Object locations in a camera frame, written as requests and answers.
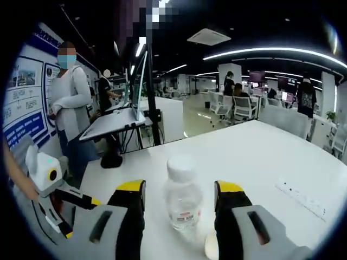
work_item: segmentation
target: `face mask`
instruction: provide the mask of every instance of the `face mask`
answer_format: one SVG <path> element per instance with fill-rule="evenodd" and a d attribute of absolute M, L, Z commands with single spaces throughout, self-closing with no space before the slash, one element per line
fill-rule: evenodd
<path fill-rule="evenodd" d="M 62 69 L 71 69 L 76 62 L 76 55 L 58 55 L 58 63 Z"/>

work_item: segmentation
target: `power strip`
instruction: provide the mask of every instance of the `power strip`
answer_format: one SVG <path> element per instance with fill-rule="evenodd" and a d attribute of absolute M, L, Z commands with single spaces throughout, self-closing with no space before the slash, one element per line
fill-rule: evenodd
<path fill-rule="evenodd" d="M 290 185 L 283 179 L 279 179 L 279 181 L 276 183 L 276 187 L 287 194 L 289 197 L 299 202 L 302 206 L 307 208 L 321 220 L 325 221 L 326 209 L 320 204 L 320 202 L 300 192 L 297 188 Z"/>

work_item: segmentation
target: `jeans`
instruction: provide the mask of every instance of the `jeans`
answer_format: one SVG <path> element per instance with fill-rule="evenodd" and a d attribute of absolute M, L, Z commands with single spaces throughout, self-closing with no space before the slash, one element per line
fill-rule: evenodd
<path fill-rule="evenodd" d="M 69 159 L 73 181 L 70 185 L 80 188 L 88 162 L 98 160 L 98 151 L 93 141 L 79 141 L 79 136 L 68 142 L 65 131 L 58 130 L 59 143 L 64 156 Z"/>

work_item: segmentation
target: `ceiling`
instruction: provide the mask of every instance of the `ceiling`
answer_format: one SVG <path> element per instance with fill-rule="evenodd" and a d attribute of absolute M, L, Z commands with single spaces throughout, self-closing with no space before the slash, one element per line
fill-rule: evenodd
<path fill-rule="evenodd" d="M 126 1 L 128 6 L 133 4 L 127 12 L 121 7 L 120 0 L 105 0 L 102 4 L 61 0 L 51 5 L 42 21 L 64 40 L 72 41 L 77 52 L 101 71 L 109 69 L 119 72 L 128 61 L 133 62 L 138 37 L 147 34 L 151 35 L 147 37 L 147 41 L 152 39 L 153 71 L 157 71 L 155 75 L 183 64 L 187 66 L 165 75 L 216 72 L 218 64 L 233 62 L 242 65 L 243 75 L 247 75 L 248 70 L 270 70 L 298 75 L 308 72 L 310 77 L 320 79 L 322 70 L 329 72 L 332 69 L 337 72 L 333 73 L 337 82 L 345 76 L 347 79 L 347 69 L 340 65 L 321 57 L 287 51 L 242 53 L 203 60 L 204 57 L 230 50 L 292 47 L 313 50 L 345 62 L 347 55 L 343 46 L 347 41 L 347 32 L 343 30 L 342 21 L 337 19 L 343 17 L 343 14 L 341 8 L 334 4 L 335 0 L 329 1 L 329 5 L 302 0 L 281 4 L 274 4 L 273 1 L 240 1 L 235 4 L 234 1 L 218 0 L 171 0 L 166 6 L 166 14 L 159 16 L 159 23 L 151 24 L 153 29 L 150 31 L 146 31 L 146 13 L 150 12 L 144 8 L 144 2 L 146 1 Z M 85 41 L 61 10 L 59 4 L 62 3 L 65 4 L 63 8 L 67 16 Z M 231 40 L 214 46 L 187 42 L 189 37 L 203 28 L 225 34 Z M 329 33 L 334 30 L 338 33 L 339 40 L 335 55 L 334 39 L 329 41 Z M 124 50 L 119 36 L 126 39 Z M 121 57 L 114 51 L 113 41 L 121 46 Z M 302 63 L 303 61 L 318 66 Z"/>

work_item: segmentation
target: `water bottle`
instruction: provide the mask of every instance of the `water bottle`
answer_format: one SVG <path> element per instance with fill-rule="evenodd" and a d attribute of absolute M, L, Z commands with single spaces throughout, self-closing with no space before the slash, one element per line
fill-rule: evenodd
<path fill-rule="evenodd" d="M 202 204 L 202 191 L 194 183 L 194 162 L 188 155 L 178 155 L 168 160 L 167 167 L 165 202 L 170 222 L 174 229 L 186 233 L 196 227 Z"/>

